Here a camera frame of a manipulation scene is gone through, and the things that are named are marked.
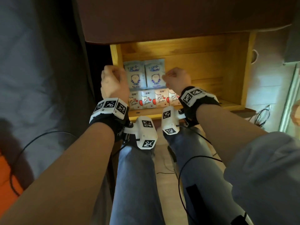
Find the forearm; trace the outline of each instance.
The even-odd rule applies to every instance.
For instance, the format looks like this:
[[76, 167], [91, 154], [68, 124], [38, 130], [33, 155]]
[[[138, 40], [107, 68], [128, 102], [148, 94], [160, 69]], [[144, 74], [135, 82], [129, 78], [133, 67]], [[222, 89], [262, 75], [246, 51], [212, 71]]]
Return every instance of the forearm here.
[[225, 165], [246, 144], [267, 133], [216, 105], [203, 104], [197, 109], [196, 115], [197, 121]]
[[87, 224], [113, 144], [111, 128], [93, 124], [29, 186], [0, 224]]

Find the black cable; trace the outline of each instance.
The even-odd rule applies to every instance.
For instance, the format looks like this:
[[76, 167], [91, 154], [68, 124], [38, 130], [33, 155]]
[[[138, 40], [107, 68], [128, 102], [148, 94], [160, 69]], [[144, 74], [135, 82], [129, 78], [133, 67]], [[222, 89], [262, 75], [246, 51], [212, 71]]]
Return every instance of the black cable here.
[[197, 155], [197, 156], [193, 156], [193, 157], [190, 158], [188, 161], [186, 161], [186, 163], [182, 166], [182, 168], [181, 168], [181, 170], [180, 170], [180, 172], [179, 172], [179, 176], [178, 176], [178, 191], [179, 191], [179, 197], [180, 197], [180, 200], [181, 200], [181, 203], [182, 203], [182, 206], [183, 206], [184, 210], [186, 211], [187, 215], [191, 218], [191, 220], [192, 220], [195, 224], [198, 224], [198, 223], [193, 219], [193, 217], [190, 215], [190, 213], [188, 212], [188, 210], [185, 208], [185, 205], [184, 205], [183, 200], [182, 200], [182, 197], [181, 197], [181, 193], [180, 193], [180, 176], [181, 176], [181, 173], [182, 173], [182, 171], [183, 171], [183, 168], [187, 165], [187, 163], [188, 163], [189, 161], [191, 161], [192, 159], [194, 159], [194, 158], [199, 158], [199, 157], [210, 158], [210, 159], [213, 159], [213, 160], [222, 162], [222, 160], [219, 160], [219, 159], [216, 159], [216, 158], [213, 158], [213, 157], [210, 157], [210, 156]]
[[20, 158], [21, 154], [25, 151], [25, 149], [31, 144], [33, 143], [35, 140], [37, 140], [38, 138], [40, 138], [41, 136], [45, 136], [47, 134], [50, 134], [50, 133], [67, 133], [67, 134], [70, 134], [74, 137], [76, 137], [78, 139], [77, 136], [75, 136], [74, 134], [70, 133], [70, 132], [66, 132], [66, 131], [51, 131], [51, 132], [45, 132], [39, 136], [37, 136], [36, 138], [34, 138], [32, 141], [30, 141], [28, 144], [26, 144], [26, 146], [22, 149], [22, 151], [19, 152], [19, 154], [17, 155], [17, 158], [16, 160], [10, 165], [10, 173], [9, 173], [9, 184], [10, 184], [10, 187], [11, 189], [13, 190], [13, 192], [19, 197], [20, 194], [16, 191], [16, 189], [13, 187], [13, 167], [14, 165], [16, 165], [16, 162], [18, 161], [18, 159]]
[[129, 142], [127, 142], [126, 144], [124, 144], [123, 147], [121, 147], [115, 154], [112, 155], [112, 157], [114, 157], [115, 155], [117, 155], [123, 148], [125, 148], [127, 145], [129, 144]]
[[158, 172], [158, 173], [156, 173], [156, 174], [175, 174], [175, 172], [174, 172], [174, 173], [164, 173], [164, 172]]
[[203, 139], [205, 139], [208, 143], [212, 144], [208, 139], [206, 139], [204, 136], [202, 136], [201, 134], [197, 133], [196, 131], [194, 131], [193, 129], [190, 129], [189, 127], [186, 127], [184, 125], [176, 125], [177, 127], [184, 127], [186, 129], [189, 129], [190, 131], [196, 133], [197, 135], [201, 136]]

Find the wrist tracker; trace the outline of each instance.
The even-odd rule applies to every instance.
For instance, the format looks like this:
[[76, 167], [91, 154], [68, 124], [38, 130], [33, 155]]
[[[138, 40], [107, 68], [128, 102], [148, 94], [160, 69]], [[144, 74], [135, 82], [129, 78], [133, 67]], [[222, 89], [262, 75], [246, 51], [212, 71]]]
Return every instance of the wrist tracker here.
[[202, 104], [212, 104], [220, 106], [219, 101], [215, 95], [194, 86], [186, 87], [182, 91], [181, 96], [179, 97], [179, 101], [183, 106], [185, 116], [192, 121], [195, 121], [196, 123], [198, 123], [196, 111], [199, 106], [201, 106]]
[[115, 134], [115, 142], [122, 137], [122, 130], [127, 121], [129, 108], [127, 103], [119, 98], [106, 98], [98, 103], [92, 116], [89, 125], [96, 122], [102, 122], [108, 125]]

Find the brown table top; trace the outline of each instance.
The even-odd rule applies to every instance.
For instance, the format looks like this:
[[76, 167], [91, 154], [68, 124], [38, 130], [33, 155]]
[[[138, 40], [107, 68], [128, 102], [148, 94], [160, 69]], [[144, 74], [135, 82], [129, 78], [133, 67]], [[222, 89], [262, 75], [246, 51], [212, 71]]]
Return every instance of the brown table top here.
[[150, 41], [278, 28], [297, 0], [77, 0], [85, 40]]

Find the leg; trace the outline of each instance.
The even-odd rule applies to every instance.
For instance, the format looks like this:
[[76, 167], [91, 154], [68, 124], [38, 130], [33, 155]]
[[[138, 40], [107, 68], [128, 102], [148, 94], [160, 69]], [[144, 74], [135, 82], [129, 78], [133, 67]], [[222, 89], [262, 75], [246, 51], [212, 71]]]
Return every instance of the leg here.
[[[200, 133], [199, 129], [195, 127], [193, 130]], [[180, 170], [193, 156], [212, 156], [205, 140], [189, 129], [181, 129], [176, 135], [164, 134], [164, 136], [176, 155]], [[198, 221], [196, 213], [186, 192], [186, 188], [194, 184], [197, 185], [214, 224], [230, 224], [238, 215], [244, 215], [244, 210], [233, 201], [230, 183], [224, 180], [223, 173], [214, 160], [209, 158], [192, 159], [184, 167], [181, 180], [187, 210], [196, 221]], [[190, 218], [188, 219], [189, 224], [194, 224]]]
[[150, 150], [120, 151], [111, 225], [165, 224]]

